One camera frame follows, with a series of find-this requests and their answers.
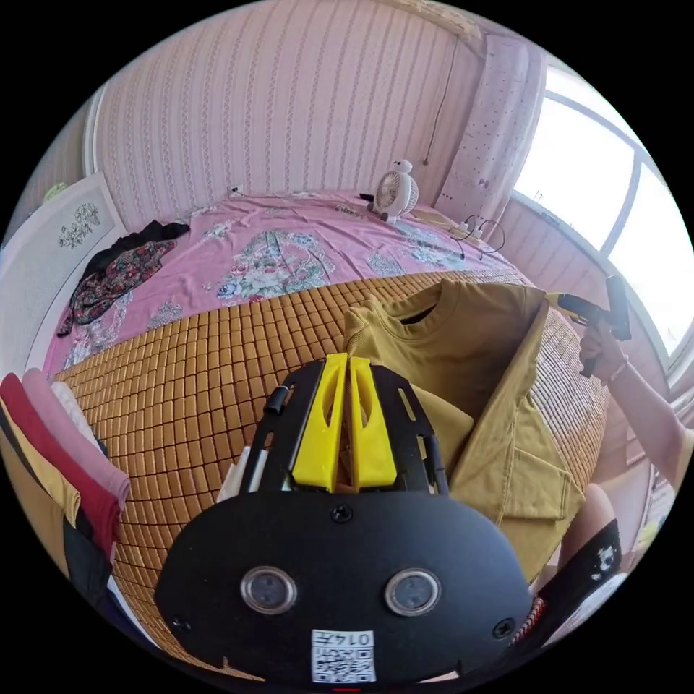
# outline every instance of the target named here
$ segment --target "white desk fan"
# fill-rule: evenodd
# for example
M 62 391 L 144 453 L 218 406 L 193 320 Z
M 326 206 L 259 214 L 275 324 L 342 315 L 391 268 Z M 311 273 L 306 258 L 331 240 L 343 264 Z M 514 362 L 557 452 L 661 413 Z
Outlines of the white desk fan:
M 396 161 L 394 168 L 378 182 L 374 202 L 367 205 L 367 210 L 389 224 L 412 210 L 419 198 L 419 188 L 410 171 L 412 165 L 406 159 Z

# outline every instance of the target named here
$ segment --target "black shorts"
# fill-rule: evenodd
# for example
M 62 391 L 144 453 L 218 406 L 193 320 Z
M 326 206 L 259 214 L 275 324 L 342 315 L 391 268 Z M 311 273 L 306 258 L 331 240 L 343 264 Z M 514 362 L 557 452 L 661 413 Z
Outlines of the black shorts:
M 513 656 L 541 648 L 581 603 L 619 572 L 622 562 L 617 520 L 595 534 L 538 592 L 538 615 L 511 646 Z

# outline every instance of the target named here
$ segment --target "fan stand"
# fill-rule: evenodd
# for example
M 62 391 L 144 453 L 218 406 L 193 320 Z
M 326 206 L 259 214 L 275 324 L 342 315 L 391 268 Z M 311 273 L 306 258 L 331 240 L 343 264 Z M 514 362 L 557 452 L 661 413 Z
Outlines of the fan stand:
M 373 202 L 370 202 L 367 205 L 367 210 L 369 212 L 374 211 L 374 203 Z M 381 212 L 381 213 L 379 213 L 378 216 L 381 218 L 382 221 L 388 222 L 389 224 L 394 224 L 395 221 L 398 219 L 397 217 L 391 217 L 387 212 Z

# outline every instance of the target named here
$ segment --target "bamboo sleeping mat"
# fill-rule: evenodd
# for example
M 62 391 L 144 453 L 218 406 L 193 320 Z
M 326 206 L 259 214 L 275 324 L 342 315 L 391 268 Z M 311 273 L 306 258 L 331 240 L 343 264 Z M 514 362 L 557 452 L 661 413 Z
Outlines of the bamboo sleeping mat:
M 113 573 L 137 618 L 170 655 L 210 669 L 180 649 L 153 592 L 174 538 L 214 503 L 228 467 L 252 441 L 266 396 L 289 370 L 341 350 L 349 304 L 368 296 L 402 299 L 443 277 L 524 282 L 504 272 L 424 273 L 302 291 L 178 320 L 56 376 L 73 389 L 113 464 L 132 480 Z M 578 336 L 550 311 L 532 393 L 585 489 L 608 400 L 580 370 Z

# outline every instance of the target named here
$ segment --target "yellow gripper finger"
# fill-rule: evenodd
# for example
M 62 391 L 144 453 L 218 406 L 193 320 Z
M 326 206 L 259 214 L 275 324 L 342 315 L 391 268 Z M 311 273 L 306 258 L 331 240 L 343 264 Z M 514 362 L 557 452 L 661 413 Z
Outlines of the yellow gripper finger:
M 397 471 L 371 362 L 353 356 L 349 372 L 352 484 L 357 490 L 391 487 Z
M 311 405 L 292 477 L 304 487 L 333 492 L 338 472 L 347 355 L 328 354 Z

